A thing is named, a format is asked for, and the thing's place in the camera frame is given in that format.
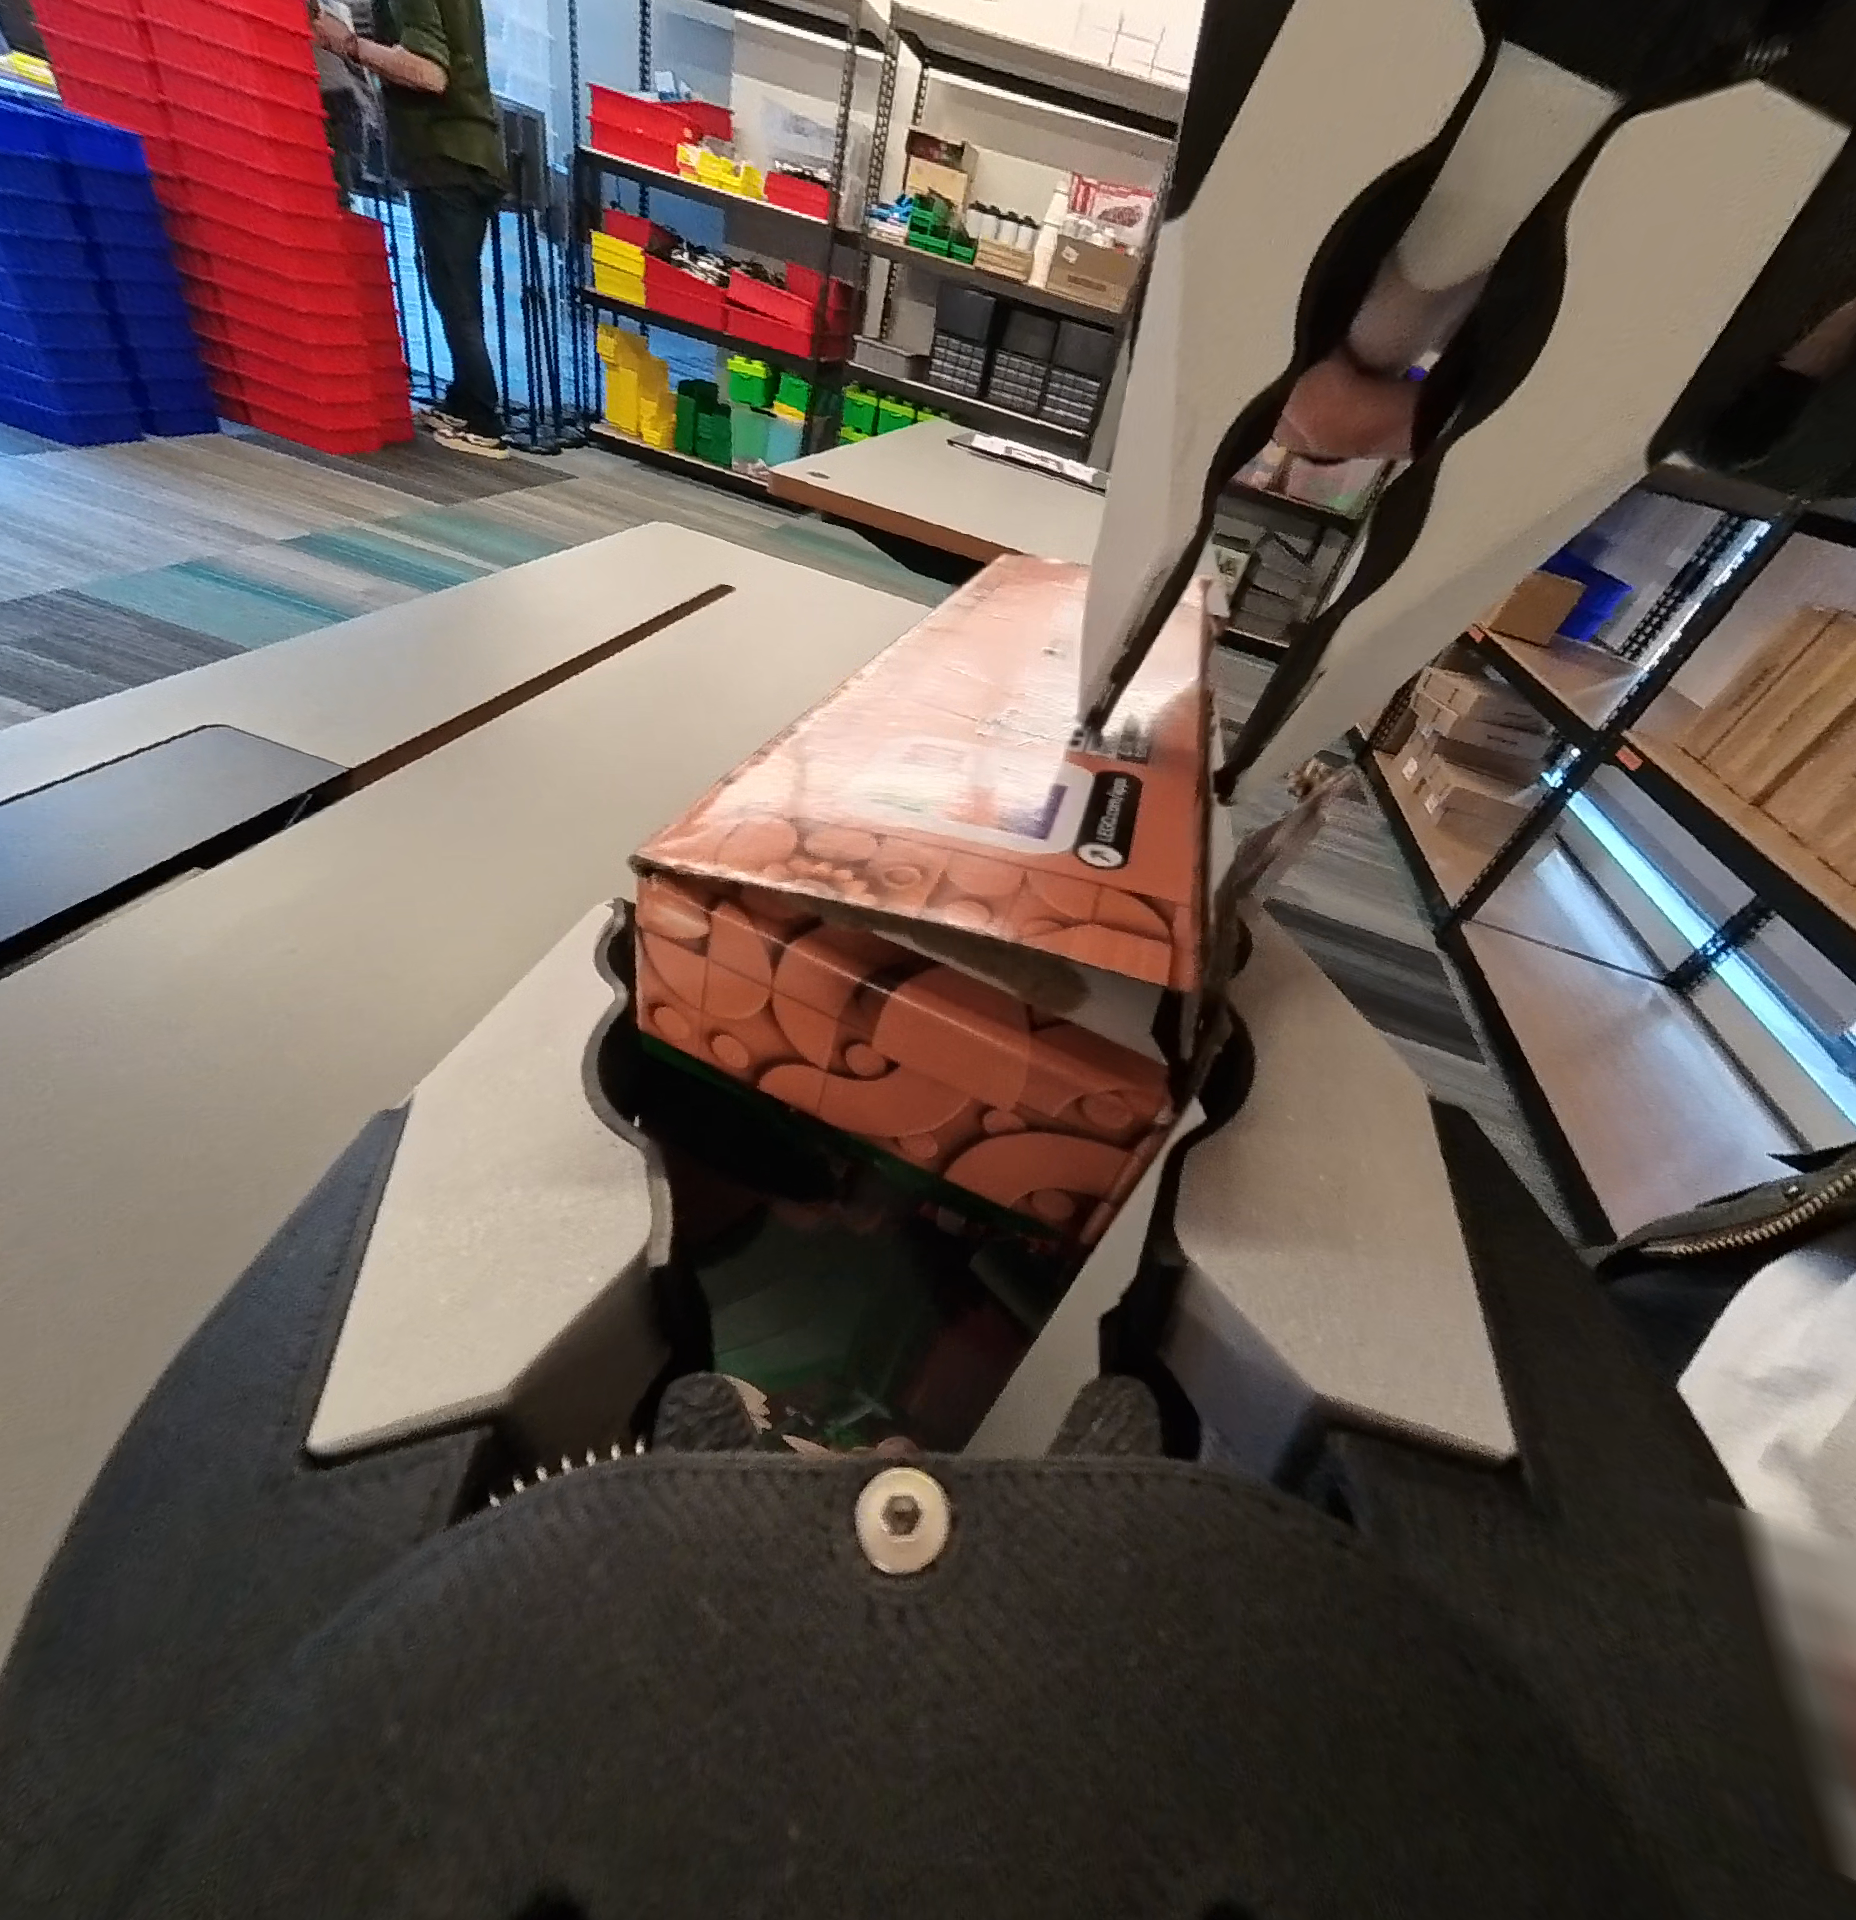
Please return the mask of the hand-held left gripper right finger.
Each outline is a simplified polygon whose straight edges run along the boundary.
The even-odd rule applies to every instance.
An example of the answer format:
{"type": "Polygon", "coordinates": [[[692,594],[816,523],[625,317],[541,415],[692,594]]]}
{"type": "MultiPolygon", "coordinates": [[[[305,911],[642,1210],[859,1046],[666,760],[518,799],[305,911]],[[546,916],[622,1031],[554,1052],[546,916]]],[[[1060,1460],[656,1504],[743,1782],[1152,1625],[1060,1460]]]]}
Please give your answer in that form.
{"type": "Polygon", "coordinates": [[[1181,1163],[1164,1360],[1223,1460],[1302,1470],[1332,1426],[1507,1467],[1516,1433],[1433,1106],[1269,916],[1229,1007],[1245,1103],[1181,1163]]]}

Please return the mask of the person's black jacket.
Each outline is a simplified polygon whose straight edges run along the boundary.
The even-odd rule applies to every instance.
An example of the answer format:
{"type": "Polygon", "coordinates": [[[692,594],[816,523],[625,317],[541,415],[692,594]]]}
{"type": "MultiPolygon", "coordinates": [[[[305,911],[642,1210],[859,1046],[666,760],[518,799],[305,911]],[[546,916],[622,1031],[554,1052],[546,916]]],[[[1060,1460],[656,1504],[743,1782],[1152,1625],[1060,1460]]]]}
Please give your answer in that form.
{"type": "Polygon", "coordinates": [[[1856,1144],[1781,1156],[1775,1179],[1591,1249],[1594,1279],[1655,1329],[1707,1333],[1781,1255],[1856,1223],[1856,1144]]]}

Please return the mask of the stack of blue plastic bins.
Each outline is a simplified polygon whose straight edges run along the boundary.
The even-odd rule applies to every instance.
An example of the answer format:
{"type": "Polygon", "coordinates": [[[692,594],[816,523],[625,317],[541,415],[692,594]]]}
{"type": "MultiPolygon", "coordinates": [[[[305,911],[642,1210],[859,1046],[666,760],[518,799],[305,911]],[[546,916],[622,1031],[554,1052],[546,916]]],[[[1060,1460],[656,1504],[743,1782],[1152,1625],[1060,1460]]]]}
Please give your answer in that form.
{"type": "Polygon", "coordinates": [[[73,447],[218,432],[142,136],[9,95],[0,95],[0,423],[73,447]]]}

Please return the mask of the stack of red plastic bins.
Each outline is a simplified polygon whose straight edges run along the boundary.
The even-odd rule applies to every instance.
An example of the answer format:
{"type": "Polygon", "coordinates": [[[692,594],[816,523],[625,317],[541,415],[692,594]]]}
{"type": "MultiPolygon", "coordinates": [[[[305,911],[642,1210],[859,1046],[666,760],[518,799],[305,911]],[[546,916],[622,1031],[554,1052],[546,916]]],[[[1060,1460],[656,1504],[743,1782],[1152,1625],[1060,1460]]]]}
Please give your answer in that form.
{"type": "Polygon", "coordinates": [[[413,441],[383,226],[346,210],[306,3],[33,3],[60,97],[142,136],[221,418],[413,441]]]}

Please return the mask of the brown edge grey desk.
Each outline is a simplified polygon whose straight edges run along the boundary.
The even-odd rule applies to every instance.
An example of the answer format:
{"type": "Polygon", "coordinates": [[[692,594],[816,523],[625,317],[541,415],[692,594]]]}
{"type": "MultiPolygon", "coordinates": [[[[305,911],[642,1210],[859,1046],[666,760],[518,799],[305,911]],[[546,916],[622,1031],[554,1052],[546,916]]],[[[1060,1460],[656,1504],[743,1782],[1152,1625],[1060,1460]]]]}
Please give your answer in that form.
{"type": "Polygon", "coordinates": [[[974,453],[947,420],[849,441],[767,471],[772,499],[943,559],[1004,556],[1087,561],[1100,492],[974,453]]]}

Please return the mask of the rack of coloured plastic bins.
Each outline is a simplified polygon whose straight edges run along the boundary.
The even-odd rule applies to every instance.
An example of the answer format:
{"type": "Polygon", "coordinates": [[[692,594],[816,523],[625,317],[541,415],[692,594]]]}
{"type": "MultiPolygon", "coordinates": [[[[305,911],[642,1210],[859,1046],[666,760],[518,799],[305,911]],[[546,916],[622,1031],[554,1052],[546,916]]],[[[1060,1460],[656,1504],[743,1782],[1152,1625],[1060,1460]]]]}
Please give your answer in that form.
{"type": "Polygon", "coordinates": [[[735,492],[837,441],[884,3],[551,3],[589,434],[735,492]]]}

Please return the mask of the person's right forearm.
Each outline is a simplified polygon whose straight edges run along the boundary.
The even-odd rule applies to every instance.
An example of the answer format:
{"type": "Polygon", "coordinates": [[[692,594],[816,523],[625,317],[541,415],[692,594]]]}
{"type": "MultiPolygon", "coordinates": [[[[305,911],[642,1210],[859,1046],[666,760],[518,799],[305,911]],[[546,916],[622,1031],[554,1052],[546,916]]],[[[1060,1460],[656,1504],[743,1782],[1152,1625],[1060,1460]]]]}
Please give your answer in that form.
{"type": "Polygon", "coordinates": [[[1856,499],[1856,134],[1651,443],[1797,499],[1856,499]]]}

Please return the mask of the rack of bottles and drawers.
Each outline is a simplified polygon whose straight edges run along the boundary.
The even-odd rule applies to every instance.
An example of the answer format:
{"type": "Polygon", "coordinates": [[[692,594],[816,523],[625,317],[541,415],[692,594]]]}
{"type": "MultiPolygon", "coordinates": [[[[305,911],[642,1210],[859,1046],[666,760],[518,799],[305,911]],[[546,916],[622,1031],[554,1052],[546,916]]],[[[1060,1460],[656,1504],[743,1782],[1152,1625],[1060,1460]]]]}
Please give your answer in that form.
{"type": "Polygon", "coordinates": [[[862,3],[842,438],[917,418],[1085,458],[1120,371],[1198,3],[862,3]]]}

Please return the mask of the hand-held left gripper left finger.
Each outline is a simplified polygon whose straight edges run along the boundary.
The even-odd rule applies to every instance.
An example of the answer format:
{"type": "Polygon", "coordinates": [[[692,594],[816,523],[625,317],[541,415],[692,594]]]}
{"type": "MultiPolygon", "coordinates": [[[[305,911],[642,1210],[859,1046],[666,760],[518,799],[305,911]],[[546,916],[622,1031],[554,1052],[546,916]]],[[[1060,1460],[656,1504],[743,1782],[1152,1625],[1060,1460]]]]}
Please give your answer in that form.
{"type": "Polygon", "coordinates": [[[306,1426],[313,1460],[498,1426],[635,1447],[669,1360],[669,1198],[628,1118],[630,904],[602,900],[413,1086],[306,1426]]]}

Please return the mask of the person's right hand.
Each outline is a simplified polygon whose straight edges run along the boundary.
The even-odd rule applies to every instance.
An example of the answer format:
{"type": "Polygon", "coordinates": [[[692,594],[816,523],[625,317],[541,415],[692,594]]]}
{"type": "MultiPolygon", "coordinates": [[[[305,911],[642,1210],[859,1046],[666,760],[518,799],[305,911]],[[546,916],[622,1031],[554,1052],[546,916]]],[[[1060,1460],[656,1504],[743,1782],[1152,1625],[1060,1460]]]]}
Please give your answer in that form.
{"type": "Polygon", "coordinates": [[[1336,348],[1298,379],[1270,441],[1318,465],[1405,460],[1418,401],[1418,371],[1374,371],[1336,348]]]}

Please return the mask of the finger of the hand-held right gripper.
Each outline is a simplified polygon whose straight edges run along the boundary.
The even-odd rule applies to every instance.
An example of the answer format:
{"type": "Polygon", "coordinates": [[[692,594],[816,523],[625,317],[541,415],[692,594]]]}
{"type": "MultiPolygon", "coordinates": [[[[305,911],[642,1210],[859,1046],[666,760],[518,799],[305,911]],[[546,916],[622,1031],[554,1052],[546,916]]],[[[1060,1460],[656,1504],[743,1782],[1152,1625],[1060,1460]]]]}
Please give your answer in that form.
{"type": "Polygon", "coordinates": [[[1104,720],[1219,492],[1351,322],[1492,53],[1478,3],[1206,3],[1131,329],[1079,717],[1104,720]]]}
{"type": "Polygon", "coordinates": [[[1781,86],[1737,81],[1622,118],[1564,169],[1489,271],[1460,371],[1425,382],[1450,410],[1242,720],[1223,799],[1374,711],[1648,472],[1851,141],[1781,86]]]}

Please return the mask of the black orchid lego box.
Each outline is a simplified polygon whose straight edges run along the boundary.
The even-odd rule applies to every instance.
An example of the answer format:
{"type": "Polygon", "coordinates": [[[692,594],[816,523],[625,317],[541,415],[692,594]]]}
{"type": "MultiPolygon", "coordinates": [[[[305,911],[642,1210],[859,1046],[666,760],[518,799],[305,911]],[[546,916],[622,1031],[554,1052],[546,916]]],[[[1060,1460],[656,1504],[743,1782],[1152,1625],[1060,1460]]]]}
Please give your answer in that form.
{"type": "Polygon", "coordinates": [[[956,1454],[1197,1089],[1211,581],[1100,726],[1087,568],[1001,559],[630,859],[630,971],[720,1370],[796,1454],[956,1454]]]}

